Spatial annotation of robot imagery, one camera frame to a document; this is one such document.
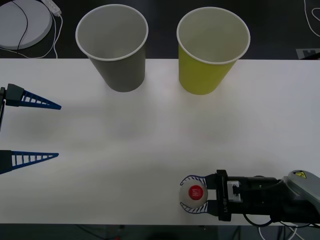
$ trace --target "yellow paper cup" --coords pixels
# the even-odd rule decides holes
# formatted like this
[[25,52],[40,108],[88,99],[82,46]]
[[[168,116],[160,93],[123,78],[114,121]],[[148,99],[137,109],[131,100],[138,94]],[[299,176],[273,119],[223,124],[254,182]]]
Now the yellow paper cup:
[[233,64],[249,48],[250,32],[231,11],[202,7],[179,22],[179,81],[189,93],[204,95],[216,89]]

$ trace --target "cup rim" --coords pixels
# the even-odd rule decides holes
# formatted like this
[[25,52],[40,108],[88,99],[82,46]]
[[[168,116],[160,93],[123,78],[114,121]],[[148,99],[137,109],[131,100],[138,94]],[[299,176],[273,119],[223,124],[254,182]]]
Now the cup rim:
[[[206,61],[206,60],[202,60],[194,55],[192,55],[187,49],[185,49],[185,47],[183,46],[183,44],[181,43],[180,41],[180,37],[179,37],[179,29],[180,29],[180,25],[181,23],[183,22],[183,20],[185,18],[187,18],[190,14],[194,13],[194,12],[197,12],[197,11],[201,11],[203,9],[215,9],[215,10],[220,10],[220,11],[224,11],[224,12],[227,12],[228,14],[231,14],[233,16],[235,16],[237,19],[240,20],[240,22],[244,25],[244,28],[246,30],[246,33],[248,35],[248,43],[245,47],[245,49],[243,50],[243,52],[235,57],[234,59],[231,59],[231,60],[228,60],[228,61],[221,61],[221,62],[213,62],[213,61]],[[200,8],[197,8],[195,10],[192,10],[190,12],[188,12],[186,15],[183,16],[183,18],[181,18],[179,24],[178,24],[178,27],[176,28],[176,38],[178,40],[178,43],[180,45],[180,47],[183,49],[183,51],[188,54],[190,57],[192,57],[193,59],[199,61],[199,62],[202,62],[202,63],[205,63],[205,64],[211,64],[211,65],[225,65],[225,64],[229,64],[229,63],[232,63],[236,60],[238,60],[239,58],[241,58],[248,50],[249,48],[249,45],[250,45],[250,41],[251,41],[251,37],[250,37],[250,32],[249,32],[249,29],[248,29],[248,26],[246,25],[246,23],[238,16],[236,15],[235,13],[233,13],[232,11],[229,11],[229,10],[226,10],[224,8],[220,8],[220,7],[215,7],[215,6],[205,6],[205,7],[200,7]]]
[[[143,19],[143,21],[145,23],[145,37],[144,37],[142,43],[140,44],[140,46],[138,46],[134,51],[130,52],[127,55],[124,55],[124,56],[121,56],[121,57],[116,57],[116,58],[101,58],[101,57],[93,56],[90,53],[88,53],[87,51],[85,51],[82,48],[82,46],[80,45],[80,43],[79,43],[79,39],[78,39],[79,27],[80,27],[81,23],[83,22],[83,20],[88,17],[88,15],[92,14],[93,12],[97,11],[98,9],[114,7],[114,6],[119,6],[119,7],[124,7],[124,8],[127,8],[127,9],[131,9],[131,10],[135,11],[140,17],[142,17],[142,19]],[[84,15],[81,18],[81,20],[79,21],[79,23],[78,23],[78,25],[76,26],[76,29],[75,29],[75,41],[76,41],[76,44],[78,45],[79,49],[81,50],[81,52],[83,52],[88,57],[90,57],[92,59],[95,59],[95,60],[99,60],[99,61],[111,62],[111,61],[118,61],[118,60],[121,60],[121,59],[126,59],[126,58],[130,57],[131,55],[135,54],[136,52],[138,52],[143,47],[143,45],[146,43],[147,38],[148,38],[148,34],[149,34],[149,27],[148,27],[147,20],[142,15],[142,13],[139,12],[137,9],[135,9],[135,8],[133,8],[131,6],[123,5],[123,4],[107,4],[107,5],[99,6],[99,7],[96,7],[95,9],[92,9],[91,11],[89,11],[86,15]]]

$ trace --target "white ball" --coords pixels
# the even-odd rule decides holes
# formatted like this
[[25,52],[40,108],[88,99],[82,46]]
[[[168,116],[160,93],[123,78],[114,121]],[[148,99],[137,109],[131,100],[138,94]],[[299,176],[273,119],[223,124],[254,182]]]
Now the white ball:
[[189,208],[200,208],[208,200],[208,190],[202,182],[192,179],[181,186],[179,199]]

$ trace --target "white table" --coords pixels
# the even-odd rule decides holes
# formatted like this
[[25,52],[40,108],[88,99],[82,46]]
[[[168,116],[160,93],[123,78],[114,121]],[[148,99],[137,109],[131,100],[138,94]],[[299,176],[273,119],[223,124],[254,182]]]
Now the white table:
[[87,59],[1,59],[0,73],[0,87],[62,106],[6,107],[1,149],[60,155],[0,176],[0,223],[241,225],[184,212],[180,181],[216,169],[320,176],[318,61],[239,60],[204,96],[181,87],[176,59],[148,59],[128,93]]

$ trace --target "black floor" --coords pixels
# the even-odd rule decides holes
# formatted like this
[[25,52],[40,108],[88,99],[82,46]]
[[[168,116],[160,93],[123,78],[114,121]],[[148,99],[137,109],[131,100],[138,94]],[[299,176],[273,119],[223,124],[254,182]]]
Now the black floor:
[[[310,24],[320,34],[320,21],[311,14],[320,8],[319,0],[305,0]],[[0,5],[9,2],[0,0]],[[243,59],[296,60],[296,49],[320,49],[320,37],[314,35],[306,21],[304,0],[54,0],[63,16],[63,27],[56,44],[59,58],[86,58],[78,49],[75,31],[80,19],[90,10],[106,4],[124,4],[140,11],[149,25],[146,57],[177,59],[176,30],[180,19],[191,10],[213,6],[228,9],[248,25],[251,45]],[[314,12],[320,18],[320,10]],[[56,17],[57,27],[60,19]],[[20,52],[29,57],[44,55],[51,47],[54,27],[39,43]],[[51,51],[48,58],[54,58]],[[20,58],[0,50],[0,58]]]
[[[93,236],[76,225],[0,224],[1,240],[261,240],[254,226],[138,226],[81,225],[98,235]],[[266,240],[288,239],[292,232],[283,227],[268,226],[261,229]],[[318,240],[320,229],[299,228],[297,233],[305,240]]]

